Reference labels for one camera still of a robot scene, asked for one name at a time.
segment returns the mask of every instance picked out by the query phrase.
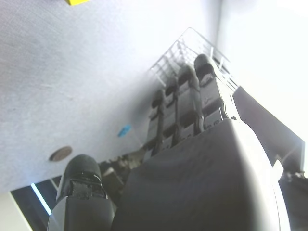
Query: white wire rack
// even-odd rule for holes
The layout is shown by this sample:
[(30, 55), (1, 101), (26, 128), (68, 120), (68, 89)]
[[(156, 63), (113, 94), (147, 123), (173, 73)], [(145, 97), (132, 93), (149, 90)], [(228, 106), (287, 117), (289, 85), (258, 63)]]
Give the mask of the white wire rack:
[(206, 38), (193, 28), (188, 28), (150, 68), (151, 76), (166, 87), (169, 78), (176, 76), (184, 64), (192, 64), (199, 54), (205, 54), (217, 65), (223, 79), (232, 92), (238, 85), (230, 72), (229, 60)]

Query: small blue piece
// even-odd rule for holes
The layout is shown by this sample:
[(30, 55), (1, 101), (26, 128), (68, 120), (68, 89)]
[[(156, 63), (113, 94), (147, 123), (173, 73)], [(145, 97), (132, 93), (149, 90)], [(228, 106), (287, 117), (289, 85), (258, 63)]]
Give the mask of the small blue piece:
[(121, 131), (119, 132), (118, 137), (125, 136), (129, 132), (130, 128), (131, 128), (130, 125), (126, 125), (125, 127), (123, 127)]

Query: yellow object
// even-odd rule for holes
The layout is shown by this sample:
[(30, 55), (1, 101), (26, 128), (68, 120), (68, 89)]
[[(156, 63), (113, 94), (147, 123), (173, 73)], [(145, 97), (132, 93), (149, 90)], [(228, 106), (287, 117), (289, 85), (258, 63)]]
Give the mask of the yellow object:
[(78, 4), (81, 4), (81, 3), (86, 2), (86, 1), (89, 1), (89, 0), (68, 0), (68, 3), (72, 6), (74, 6), (74, 5), (78, 5)]

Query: bright light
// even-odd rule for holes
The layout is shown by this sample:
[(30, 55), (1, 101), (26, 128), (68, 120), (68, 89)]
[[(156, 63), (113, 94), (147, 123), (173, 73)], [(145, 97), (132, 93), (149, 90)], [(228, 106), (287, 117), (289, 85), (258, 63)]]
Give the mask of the bright light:
[(281, 165), (279, 160), (276, 160), (273, 166), (273, 176), (275, 180), (280, 180), (283, 174), (283, 166)]
[(44, 200), (44, 198), (42, 197), (42, 195), (40, 194), (39, 190), (37, 189), (37, 187), (35, 186), (35, 184), (31, 184), (31, 188), (33, 189), (33, 191), (35, 192), (36, 196), (38, 197), (39, 201), (42, 203), (43, 207), (45, 208), (46, 212), (48, 213), (48, 215), (50, 216), (51, 214), (51, 210), (48, 207), (46, 201)]

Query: brown round object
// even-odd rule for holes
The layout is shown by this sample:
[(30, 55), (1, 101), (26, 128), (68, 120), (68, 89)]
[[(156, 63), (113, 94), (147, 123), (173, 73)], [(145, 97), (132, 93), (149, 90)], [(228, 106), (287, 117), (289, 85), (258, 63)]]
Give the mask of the brown round object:
[(50, 161), (60, 161), (66, 158), (68, 155), (72, 153), (73, 149), (71, 146), (66, 146), (60, 148), (59, 150), (55, 151), (50, 157)]

